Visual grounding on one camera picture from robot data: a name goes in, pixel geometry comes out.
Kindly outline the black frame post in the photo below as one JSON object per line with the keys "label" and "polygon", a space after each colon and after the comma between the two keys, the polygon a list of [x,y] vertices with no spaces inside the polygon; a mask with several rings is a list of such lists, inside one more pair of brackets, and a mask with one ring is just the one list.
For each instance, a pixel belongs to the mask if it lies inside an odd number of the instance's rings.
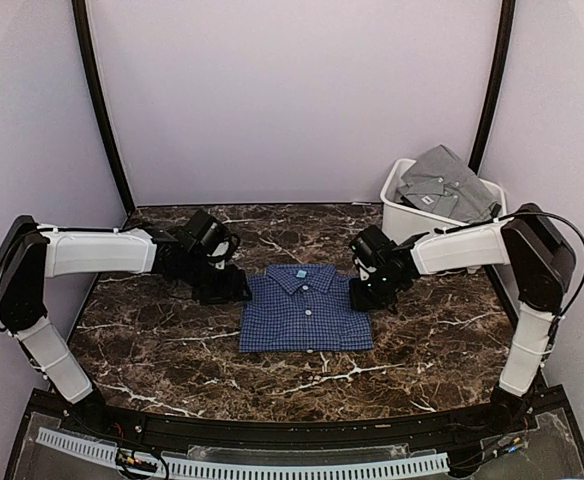
{"label": "black frame post", "polygon": [[468,167],[475,174],[478,174],[481,169],[496,114],[509,52],[515,10],[515,0],[503,0],[501,2],[498,29],[485,98],[468,161]]}
{"label": "black frame post", "polygon": [[88,3],[85,0],[72,0],[71,7],[84,76],[101,142],[119,199],[125,213],[130,215],[136,210],[136,205],[124,172],[101,84],[88,18]]}

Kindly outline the left black frame post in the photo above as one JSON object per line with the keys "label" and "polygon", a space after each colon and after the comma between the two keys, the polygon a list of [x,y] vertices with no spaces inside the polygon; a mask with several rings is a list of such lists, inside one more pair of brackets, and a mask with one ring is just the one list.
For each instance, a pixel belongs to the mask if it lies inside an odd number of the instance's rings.
{"label": "left black frame post", "polygon": [[72,0],[71,7],[84,76],[101,142],[119,199],[125,213],[130,215],[136,210],[136,205],[124,172],[101,84],[88,18],[88,3],[85,0]]}

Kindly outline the blue checked long sleeve shirt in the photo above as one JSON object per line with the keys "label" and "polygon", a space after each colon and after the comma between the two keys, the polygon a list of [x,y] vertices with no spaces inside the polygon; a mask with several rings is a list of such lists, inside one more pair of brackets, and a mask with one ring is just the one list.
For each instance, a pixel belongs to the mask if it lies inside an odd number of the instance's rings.
{"label": "blue checked long sleeve shirt", "polygon": [[357,352],[374,348],[370,317],[351,308],[351,277],[330,264],[270,265],[248,278],[239,351]]}

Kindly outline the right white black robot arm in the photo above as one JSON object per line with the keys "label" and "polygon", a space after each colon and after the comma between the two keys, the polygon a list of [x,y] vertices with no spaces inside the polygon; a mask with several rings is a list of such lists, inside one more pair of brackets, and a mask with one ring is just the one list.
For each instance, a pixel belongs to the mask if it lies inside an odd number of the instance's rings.
{"label": "right white black robot arm", "polygon": [[521,416],[524,397],[541,364],[551,355],[558,327],[581,290],[570,286],[576,253],[556,228],[560,216],[534,203],[476,224],[437,228],[402,243],[376,226],[350,242],[359,275],[349,283],[355,311],[393,311],[399,293],[424,276],[486,265],[511,268],[519,312],[509,355],[498,382],[500,396],[482,413],[493,434],[506,432]]}

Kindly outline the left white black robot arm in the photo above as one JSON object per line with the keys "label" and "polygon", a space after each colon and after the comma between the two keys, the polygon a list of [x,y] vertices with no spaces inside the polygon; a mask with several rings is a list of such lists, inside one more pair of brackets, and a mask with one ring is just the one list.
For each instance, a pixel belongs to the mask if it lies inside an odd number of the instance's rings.
{"label": "left white black robot arm", "polygon": [[112,412],[93,398],[94,382],[51,322],[46,281],[74,274],[154,274],[189,285],[202,305],[246,302],[246,273],[231,262],[239,245],[238,235],[203,210],[169,230],[61,227],[21,215],[0,245],[0,332],[15,338],[33,367],[75,405],[79,425],[92,436],[106,435]]}

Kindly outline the clear acrylic plate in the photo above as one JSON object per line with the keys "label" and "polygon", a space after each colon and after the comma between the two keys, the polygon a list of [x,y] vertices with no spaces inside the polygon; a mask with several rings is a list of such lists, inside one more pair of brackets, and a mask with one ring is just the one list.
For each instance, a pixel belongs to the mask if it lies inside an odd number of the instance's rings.
{"label": "clear acrylic plate", "polygon": [[410,456],[407,444],[355,448],[265,449],[194,445],[186,454],[189,460],[240,465],[336,465],[383,462]]}

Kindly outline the white plastic bin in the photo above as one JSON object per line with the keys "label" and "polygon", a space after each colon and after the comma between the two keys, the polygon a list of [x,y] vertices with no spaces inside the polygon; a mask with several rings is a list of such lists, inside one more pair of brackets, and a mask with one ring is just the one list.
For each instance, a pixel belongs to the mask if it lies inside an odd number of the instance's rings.
{"label": "white plastic bin", "polygon": [[396,244],[403,243],[415,234],[465,225],[464,222],[418,210],[394,200],[397,188],[404,184],[403,174],[415,163],[412,159],[398,159],[380,193],[383,203],[382,231]]}

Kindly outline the right black frame post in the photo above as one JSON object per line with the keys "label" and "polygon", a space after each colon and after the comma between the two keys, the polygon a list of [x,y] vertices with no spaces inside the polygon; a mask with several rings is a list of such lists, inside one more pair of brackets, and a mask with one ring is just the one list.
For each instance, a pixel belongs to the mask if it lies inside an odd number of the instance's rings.
{"label": "right black frame post", "polygon": [[515,10],[515,0],[503,0],[501,2],[498,29],[485,98],[468,161],[468,167],[475,174],[478,174],[481,169],[496,114],[509,52]]}

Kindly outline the black curved front rail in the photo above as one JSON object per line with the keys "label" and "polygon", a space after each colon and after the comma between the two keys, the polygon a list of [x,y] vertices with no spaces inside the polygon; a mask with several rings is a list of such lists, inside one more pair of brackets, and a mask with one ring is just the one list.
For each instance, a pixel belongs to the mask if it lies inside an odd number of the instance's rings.
{"label": "black curved front rail", "polygon": [[185,452],[195,446],[327,450],[406,445],[412,451],[478,451],[482,442],[537,425],[532,407],[521,402],[510,412],[505,402],[407,417],[339,422],[249,422],[143,413],[93,400],[72,406],[48,396],[63,426],[112,437],[126,446]]}

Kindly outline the grey folded shirt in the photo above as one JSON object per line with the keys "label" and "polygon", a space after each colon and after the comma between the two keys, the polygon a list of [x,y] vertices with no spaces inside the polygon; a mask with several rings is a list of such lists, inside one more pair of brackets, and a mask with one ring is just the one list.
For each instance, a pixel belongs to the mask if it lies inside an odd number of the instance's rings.
{"label": "grey folded shirt", "polygon": [[401,180],[395,200],[427,213],[472,224],[502,212],[498,196],[444,145],[418,156]]}

